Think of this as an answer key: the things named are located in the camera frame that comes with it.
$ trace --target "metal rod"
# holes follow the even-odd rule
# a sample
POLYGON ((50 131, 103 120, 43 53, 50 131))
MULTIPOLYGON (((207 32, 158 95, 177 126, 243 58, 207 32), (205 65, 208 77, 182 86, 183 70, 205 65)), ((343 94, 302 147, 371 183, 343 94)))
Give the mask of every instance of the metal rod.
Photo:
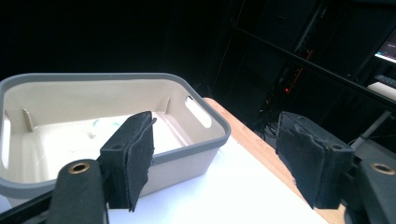
POLYGON ((381 125, 388 117, 390 112, 386 110, 371 126, 364 132, 358 139, 351 145, 352 148, 358 149, 378 127, 381 125))
POLYGON ((312 72, 315 72, 316 74, 322 75, 324 77, 330 78, 331 80, 338 82, 339 84, 349 88, 350 90, 353 90, 354 92, 356 92, 370 100, 373 100, 377 104, 385 107, 388 111, 396 112, 396 102, 395 101, 393 101, 389 98, 386 98, 386 97, 382 96, 381 94, 376 93, 375 91, 371 91, 356 82, 353 82, 353 81, 350 81, 349 79, 341 77, 332 71, 329 71, 323 67, 318 66, 315 63, 311 63, 311 62, 307 61, 306 59, 301 58, 301 57, 299 57, 285 49, 282 49, 282 48, 280 48, 266 40, 263 40, 263 39, 247 32, 247 31, 245 31, 245 30, 242 30, 242 29, 238 28, 234 22, 231 22, 231 25, 233 27, 234 32, 237 35, 241 35, 245 39, 247 39, 255 44, 258 44, 259 46, 265 47, 265 48, 269 49, 270 51, 272 51, 273 53, 299 64, 303 68, 309 69, 312 72))

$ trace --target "monitor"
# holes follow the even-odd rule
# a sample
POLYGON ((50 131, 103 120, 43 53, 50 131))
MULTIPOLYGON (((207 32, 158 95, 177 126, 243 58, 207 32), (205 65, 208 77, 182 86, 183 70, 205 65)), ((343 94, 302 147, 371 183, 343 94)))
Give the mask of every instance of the monitor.
POLYGON ((375 56, 396 64, 396 29, 382 44, 375 56))

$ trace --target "white plastic bin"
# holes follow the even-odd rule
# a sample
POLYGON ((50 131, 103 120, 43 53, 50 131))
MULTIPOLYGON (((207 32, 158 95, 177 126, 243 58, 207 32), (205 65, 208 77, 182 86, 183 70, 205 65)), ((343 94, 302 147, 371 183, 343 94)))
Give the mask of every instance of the white plastic bin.
POLYGON ((11 201, 53 189, 70 161, 97 159, 117 128, 142 111, 158 120, 141 196, 203 174, 231 132, 169 74, 22 74, 1 81, 0 94, 0 194, 11 201))

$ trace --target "table surface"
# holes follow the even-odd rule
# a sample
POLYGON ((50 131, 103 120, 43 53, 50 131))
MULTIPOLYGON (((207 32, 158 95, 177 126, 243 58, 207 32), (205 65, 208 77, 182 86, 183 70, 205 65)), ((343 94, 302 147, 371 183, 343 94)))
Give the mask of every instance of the table surface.
MULTIPOLYGON (((286 168, 283 162, 276 155, 275 150, 216 101, 210 98, 205 98, 205 100, 229 122, 232 129, 231 136, 245 150, 253 155, 257 161, 264 165, 300 199, 303 200, 304 198, 302 194, 295 185, 294 178, 288 168, 286 168)), ((329 223, 345 223, 345 207, 343 205, 340 205, 337 210, 315 209, 315 211, 329 223)))
POLYGON ((110 223, 328 223, 233 137, 205 174, 108 210, 110 223))

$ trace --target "white table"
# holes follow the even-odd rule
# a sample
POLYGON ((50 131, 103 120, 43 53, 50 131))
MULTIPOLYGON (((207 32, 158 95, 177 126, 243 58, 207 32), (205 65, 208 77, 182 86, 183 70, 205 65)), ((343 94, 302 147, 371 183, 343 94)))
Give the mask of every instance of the white table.
POLYGON ((232 137, 204 175, 108 213, 110 223, 327 223, 232 137))

